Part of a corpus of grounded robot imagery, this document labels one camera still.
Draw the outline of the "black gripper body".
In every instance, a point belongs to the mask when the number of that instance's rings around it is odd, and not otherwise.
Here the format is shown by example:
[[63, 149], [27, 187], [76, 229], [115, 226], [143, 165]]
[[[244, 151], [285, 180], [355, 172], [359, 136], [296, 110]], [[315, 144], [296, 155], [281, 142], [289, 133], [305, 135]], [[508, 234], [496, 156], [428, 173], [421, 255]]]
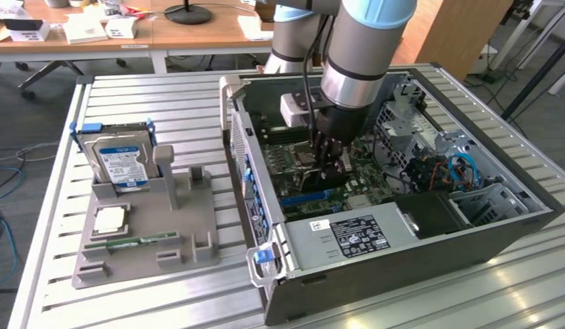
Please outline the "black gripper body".
[[319, 110], [316, 115], [316, 130], [324, 138], [351, 145], [363, 130], [369, 108], [348, 109], [328, 106]]

